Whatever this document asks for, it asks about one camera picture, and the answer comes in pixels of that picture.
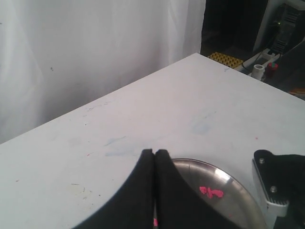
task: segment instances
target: white curtain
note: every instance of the white curtain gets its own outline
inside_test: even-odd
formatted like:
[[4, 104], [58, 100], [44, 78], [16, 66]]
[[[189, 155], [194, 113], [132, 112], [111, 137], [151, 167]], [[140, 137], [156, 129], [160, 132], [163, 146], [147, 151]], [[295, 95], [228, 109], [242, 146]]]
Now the white curtain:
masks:
[[0, 0], [0, 143], [200, 51], [205, 0]]

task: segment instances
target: metal bowl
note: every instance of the metal bowl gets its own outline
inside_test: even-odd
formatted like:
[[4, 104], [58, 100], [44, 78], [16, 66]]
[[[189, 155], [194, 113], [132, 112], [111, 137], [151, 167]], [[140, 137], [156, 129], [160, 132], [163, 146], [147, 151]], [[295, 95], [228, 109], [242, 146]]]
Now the metal bowl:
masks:
[[232, 176], [202, 161], [178, 158], [173, 162], [196, 193], [224, 217], [241, 228], [267, 228], [253, 197]]

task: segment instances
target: pink piece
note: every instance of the pink piece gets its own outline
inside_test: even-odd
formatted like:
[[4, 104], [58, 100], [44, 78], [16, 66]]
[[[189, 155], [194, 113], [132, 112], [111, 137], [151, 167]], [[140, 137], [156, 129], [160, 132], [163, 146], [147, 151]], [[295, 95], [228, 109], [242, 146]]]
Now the pink piece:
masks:
[[204, 186], [199, 187], [199, 190], [202, 192], [202, 194], [206, 194], [208, 196], [209, 199], [213, 198], [213, 195], [216, 195], [218, 198], [222, 198], [224, 196], [224, 192], [221, 190], [217, 190], [217, 189], [210, 189], [209, 187], [206, 188]]
[[155, 227], [158, 226], [158, 221], [157, 221], [157, 219], [155, 219], [155, 218], [153, 218], [153, 225], [154, 225]]

